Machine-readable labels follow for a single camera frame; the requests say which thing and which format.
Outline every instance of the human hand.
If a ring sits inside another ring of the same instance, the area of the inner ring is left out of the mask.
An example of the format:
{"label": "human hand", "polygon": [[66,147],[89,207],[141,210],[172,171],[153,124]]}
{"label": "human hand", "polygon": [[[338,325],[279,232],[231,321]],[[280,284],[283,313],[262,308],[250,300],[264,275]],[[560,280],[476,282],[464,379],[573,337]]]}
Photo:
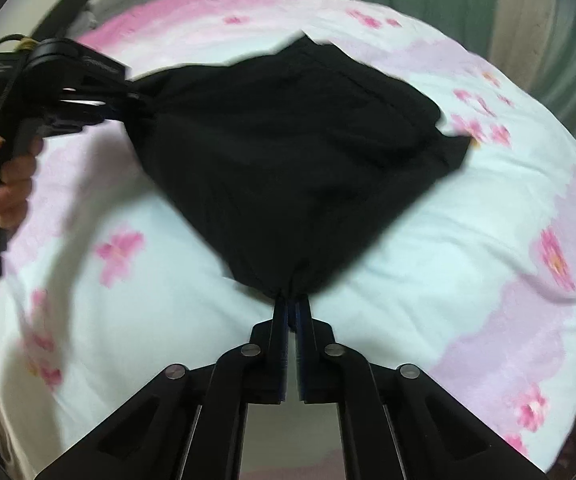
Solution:
{"label": "human hand", "polygon": [[[4,139],[0,137],[0,148]],[[44,148],[44,140],[35,137],[27,155],[16,156],[1,167],[0,228],[15,230],[28,213],[28,196],[33,189],[31,177],[37,169],[37,156]]]}

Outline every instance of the pink floral bedsheet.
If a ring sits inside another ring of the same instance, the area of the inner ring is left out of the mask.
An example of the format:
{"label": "pink floral bedsheet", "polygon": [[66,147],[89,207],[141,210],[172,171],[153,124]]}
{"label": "pink floral bedsheet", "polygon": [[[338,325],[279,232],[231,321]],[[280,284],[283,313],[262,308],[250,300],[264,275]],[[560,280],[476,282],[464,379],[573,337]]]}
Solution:
{"label": "pink floral bedsheet", "polygon": [[[446,135],[472,137],[463,170],[312,298],[315,316],[372,362],[420,365],[548,469],[576,415],[576,142],[545,108],[434,28],[355,0],[156,0],[81,42],[137,77],[299,34],[407,80]],[[0,279],[0,404],[29,478],[167,364],[213,362],[270,316],[152,187],[121,124],[47,144]],[[338,437],[317,446],[247,478],[342,478]]]}

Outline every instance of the black fabric bag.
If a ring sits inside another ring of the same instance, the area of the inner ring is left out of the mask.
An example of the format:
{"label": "black fabric bag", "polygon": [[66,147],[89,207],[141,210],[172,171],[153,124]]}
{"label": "black fabric bag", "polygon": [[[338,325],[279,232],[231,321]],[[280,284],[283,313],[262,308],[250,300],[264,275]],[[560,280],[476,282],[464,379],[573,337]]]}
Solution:
{"label": "black fabric bag", "polygon": [[307,38],[137,85],[154,118],[126,130],[146,173],[238,282],[271,297],[325,285],[469,143],[443,136],[409,84]]}

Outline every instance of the pink flower print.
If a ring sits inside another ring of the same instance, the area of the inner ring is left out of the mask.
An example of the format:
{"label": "pink flower print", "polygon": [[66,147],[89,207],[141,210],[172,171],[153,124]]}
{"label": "pink flower print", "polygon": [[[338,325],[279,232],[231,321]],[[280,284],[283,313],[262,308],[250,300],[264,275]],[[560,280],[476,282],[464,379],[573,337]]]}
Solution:
{"label": "pink flower print", "polygon": [[466,122],[457,114],[453,114],[450,117],[452,118],[452,127],[458,132],[471,136],[475,146],[479,146],[484,141],[484,133],[478,120],[473,119]]}
{"label": "pink flower print", "polygon": [[26,356],[26,369],[34,377],[39,377],[39,368],[30,356]]}
{"label": "pink flower print", "polygon": [[542,261],[564,290],[575,290],[575,283],[570,276],[568,264],[559,245],[557,235],[551,227],[542,231]]}
{"label": "pink flower print", "polygon": [[488,108],[488,105],[486,104],[486,102],[484,101],[484,98],[481,96],[477,97],[477,102],[481,105],[481,107],[484,109],[484,111],[491,117],[497,117],[493,111]]}
{"label": "pink flower print", "polygon": [[507,97],[505,97],[501,94],[497,94],[497,97],[501,102],[506,103],[511,108],[514,108],[514,103],[510,99],[508,99]]}
{"label": "pink flower print", "polygon": [[543,425],[548,409],[548,400],[542,396],[539,386],[533,384],[528,391],[521,394],[514,402],[517,423],[533,433]]}
{"label": "pink flower print", "polygon": [[514,450],[521,453],[523,456],[528,458],[528,449],[524,446],[524,441],[522,440],[521,435],[517,434],[509,434],[504,437],[504,440],[510,444]]}
{"label": "pink flower print", "polygon": [[38,330],[31,329],[30,339],[35,345],[39,346],[39,348],[47,352],[54,352],[54,339],[46,326],[50,314],[47,296],[48,292],[43,288],[36,288],[30,295],[30,325],[41,325],[42,331],[44,332],[44,335],[41,335]]}
{"label": "pink flower print", "polygon": [[139,231],[119,231],[111,235],[110,242],[95,248],[97,256],[106,262],[99,281],[110,287],[115,279],[125,279],[131,259],[142,248],[143,234]]}
{"label": "pink flower print", "polygon": [[472,94],[467,90],[460,90],[459,88],[456,88],[452,92],[454,93],[455,97],[459,99],[459,101],[464,103],[468,103],[468,100],[472,97]]}
{"label": "pink flower print", "polygon": [[[470,92],[468,92],[467,90],[463,90],[460,88],[456,88],[455,90],[452,91],[455,95],[455,97],[457,99],[459,99],[459,101],[463,102],[464,104],[467,104],[470,108],[472,108],[473,110],[475,110],[476,112],[482,114],[482,115],[488,115],[490,117],[497,117],[492,110],[490,110],[490,108],[488,108],[488,105],[486,104],[486,101],[484,101],[484,98],[481,96],[475,96],[473,94],[471,94]],[[475,100],[476,102],[478,102],[479,107],[474,105],[472,102],[473,100]]]}
{"label": "pink flower print", "polygon": [[484,79],[486,81],[488,81],[489,83],[492,83],[494,86],[496,86],[497,88],[499,88],[501,86],[501,83],[499,82],[499,79],[497,79],[494,75],[492,75],[490,72],[483,72],[482,76],[484,76]]}
{"label": "pink flower print", "polygon": [[361,22],[368,28],[382,28],[382,22],[370,16],[362,17]]}
{"label": "pink flower print", "polygon": [[350,9],[347,10],[346,13],[349,16],[358,19],[360,22],[362,22],[363,25],[365,25],[368,28],[382,28],[382,22],[373,18],[372,16],[367,16],[366,14],[362,13],[359,10]]}
{"label": "pink flower print", "polygon": [[250,18],[247,16],[227,16],[223,19],[223,23],[226,25],[241,25],[241,23],[247,23]]}
{"label": "pink flower print", "polygon": [[47,363],[39,365],[39,376],[51,392],[63,383],[62,371],[59,368],[51,368]]}
{"label": "pink flower print", "polygon": [[505,126],[502,126],[501,124],[493,124],[490,127],[490,132],[490,140],[510,148],[510,132],[508,132]]}

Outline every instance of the white bedding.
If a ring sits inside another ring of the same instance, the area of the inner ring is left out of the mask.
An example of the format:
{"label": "white bedding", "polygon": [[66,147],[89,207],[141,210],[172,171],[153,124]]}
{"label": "white bedding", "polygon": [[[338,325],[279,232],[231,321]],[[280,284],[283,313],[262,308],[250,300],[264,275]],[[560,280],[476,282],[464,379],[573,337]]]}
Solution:
{"label": "white bedding", "polygon": [[[440,106],[446,135],[474,138],[461,171],[312,298],[314,316],[372,362],[418,364],[548,469],[576,415],[576,141],[548,110],[434,28],[354,0],[156,0],[81,41],[139,76],[276,52],[302,33],[405,79]],[[27,478],[168,364],[210,364],[271,315],[111,121],[47,142],[5,259],[0,410]],[[248,480],[342,478],[331,416],[296,416],[319,428],[316,449],[304,438],[290,464],[259,453]],[[270,422],[258,431],[260,446],[294,445]]]}

